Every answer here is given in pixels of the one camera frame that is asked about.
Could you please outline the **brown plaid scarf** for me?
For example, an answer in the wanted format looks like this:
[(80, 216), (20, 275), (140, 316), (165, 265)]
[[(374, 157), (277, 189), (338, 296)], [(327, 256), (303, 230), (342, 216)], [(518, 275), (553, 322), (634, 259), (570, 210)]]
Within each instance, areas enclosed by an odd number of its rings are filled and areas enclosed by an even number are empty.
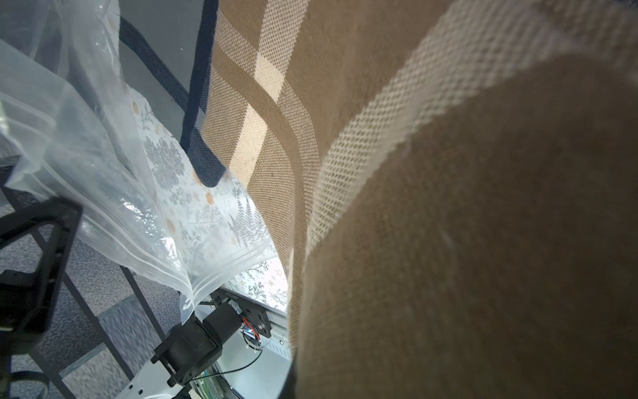
[(636, 397), (636, 2), (222, 1), (203, 138), (284, 397)]

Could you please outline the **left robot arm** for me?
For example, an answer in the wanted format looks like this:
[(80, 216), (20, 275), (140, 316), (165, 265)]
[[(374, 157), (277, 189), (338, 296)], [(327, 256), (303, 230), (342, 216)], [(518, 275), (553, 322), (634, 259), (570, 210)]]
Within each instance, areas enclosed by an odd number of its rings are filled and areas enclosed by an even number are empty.
[[(54, 198), (7, 214), (1, 219), (1, 246), (36, 233), (52, 231), (33, 272), (1, 273), (1, 396), (9, 398), (15, 382), (39, 382), (46, 397), (50, 380), (42, 372), (14, 372), (12, 358), (34, 349), (50, 329), (71, 246), (81, 224), (82, 207)], [(204, 320), (191, 316), (175, 327), (152, 358), (120, 393), (121, 398), (186, 398), (204, 370), (217, 361), (224, 344), (243, 322), (230, 303), (219, 304)]]

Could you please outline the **clear plastic vacuum bag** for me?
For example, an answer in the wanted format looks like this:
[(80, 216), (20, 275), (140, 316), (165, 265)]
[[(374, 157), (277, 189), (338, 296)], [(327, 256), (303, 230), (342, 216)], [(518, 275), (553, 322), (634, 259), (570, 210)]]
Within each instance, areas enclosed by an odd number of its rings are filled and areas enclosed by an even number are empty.
[(185, 152), (121, 70), (114, 1), (1, 4), (1, 138), (17, 150), (8, 184), (84, 214), (81, 239), (182, 295), (182, 314), (276, 251), (244, 187), (197, 180)]

